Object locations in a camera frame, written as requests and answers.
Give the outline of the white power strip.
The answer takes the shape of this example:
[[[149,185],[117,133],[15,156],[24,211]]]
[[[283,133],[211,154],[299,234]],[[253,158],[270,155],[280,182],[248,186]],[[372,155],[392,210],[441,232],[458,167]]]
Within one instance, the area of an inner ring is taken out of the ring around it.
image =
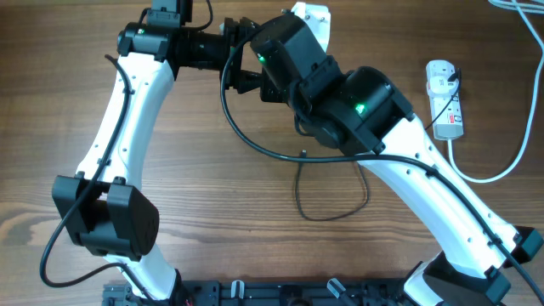
[[[442,59],[431,60],[426,65],[427,81],[430,77],[443,75],[449,81],[458,81],[458,89],[451,96],[444,98],[430,98],[431,122],[429,128],[433,129],[433,136],[437,140],[453,140],[463,135],[462,112],[459,100],[459,89],[462,84],[460,69]]]

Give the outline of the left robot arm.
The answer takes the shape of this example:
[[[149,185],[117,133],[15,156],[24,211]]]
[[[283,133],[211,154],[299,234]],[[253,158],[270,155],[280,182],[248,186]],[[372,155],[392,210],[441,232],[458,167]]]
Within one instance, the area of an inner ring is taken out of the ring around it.
[[[163,257],[156,237],[159,212],[142,194],[146,151],[164,99],[179,69],[219,71],[228,87],[257,87],[258,73],[241,69],[235,46],[255,29],[252,20],[226,20],[218,34],[192,25],[189,1],[155,1],[117,40],[116,83],[92,147],[71,177],[52,189],[58,231],[73,244],[119,269],[139,305],[191,305],[179,271]]]

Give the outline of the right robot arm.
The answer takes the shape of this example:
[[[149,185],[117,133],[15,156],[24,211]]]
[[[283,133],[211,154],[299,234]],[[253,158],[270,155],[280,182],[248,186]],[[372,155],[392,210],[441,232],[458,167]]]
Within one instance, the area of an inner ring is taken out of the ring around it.
[[[541,249],[531,227],[493,213],[436,150],[411,103],[379,70],[342,72],[306,22],[284,14],[259,29],[252,51],[303,128],[340,160],[355,160],[421,219],[440,253],[403,285],[419,305],[497,305],[502,270],[522,269]]]

